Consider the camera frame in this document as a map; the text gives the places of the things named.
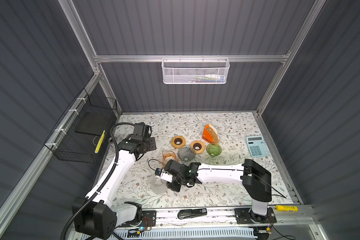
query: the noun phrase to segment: wooden coaster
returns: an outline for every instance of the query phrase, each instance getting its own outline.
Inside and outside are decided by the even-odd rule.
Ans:
[[[181,148],[185,145],[185,138],[182,136],[175,136],[172,138],[172,146],[175,148]]]
[[[203,153],[203,151],[205,150],[205,145],[202,141],[193,141],[191,143],[191,148],[195,150],[196,154],[200,154]]]

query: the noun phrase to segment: yellow glue stick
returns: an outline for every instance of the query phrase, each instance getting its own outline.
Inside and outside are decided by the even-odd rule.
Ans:
[[[278,211],[286,211],[286,212],[297,212],[298,208],[293,207],[293,206],[276,205],[276,210],[278,210]]]

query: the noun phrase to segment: corrugated wall panel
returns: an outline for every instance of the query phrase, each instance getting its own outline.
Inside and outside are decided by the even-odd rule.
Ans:
[[[98,55],[279,55],[313,0],[74,0]]]
[[[226,84],[164,84],[159,63],[102,63],[124,112],[256,110],[279,63],[231,63]]]
[[[330,237],[360,239],[360,0],[326,2],[263,117]]]
[[[92,75],[57,1],[0,1],[0,207]],[[54,200],[40,201],[48,208]]]

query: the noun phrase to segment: light blue calculator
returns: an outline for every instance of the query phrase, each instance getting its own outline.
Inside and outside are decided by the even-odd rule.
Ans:
[[[263,136],[249,136],[247,137],[247,145],[252,157],[266,157],[269,156],[269,151],[264,142]]]

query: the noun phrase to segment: floral tablecloth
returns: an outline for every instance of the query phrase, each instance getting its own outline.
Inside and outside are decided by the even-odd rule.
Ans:
[[[220,207],[251,205],[251,197],[241,185],[211,182],[196,184],[192,188],[182,187],[180,192],[168,189],[163,194],[155,194],[150,187],[149,177],[154,174],[148,166],[149,159],[162,160],[162,151],[178,149],[172,147],[171,139],[181,135],[185,137],[189,146],[194,140],[202,140],[202,132],[207,123],[214,126],[219,134],[220,146],[223,151],[219,156],[211,157],[206,151],[197,154],[194,161],[206,164],[233,165],[243,163],[245,158],[252,158],[246,145],[246,137],[261,135],[259,127],[252,113],[193,113],[193,114],[136,114],[122,115],[119,122],[144,122],[152,126],[152,136],[156,139],[155,151],[150,151],[129,169],[117,193],[113,198],[113,206],[125,201],[142,204],[143,208],[161,207]],[[120,142],[133,127],[123,125],[116,129],[115,137]],[[104,174],[115,156],[113,147],[109,148],[108,155],[101,170]],[[269,170],[272,174],[272,185],[287,199],[272,196],[269,204],[292,204],[286,186],[271,156],[255,157],[254,160]],[[156,161],[150,162],[153,168],[161,167]]]

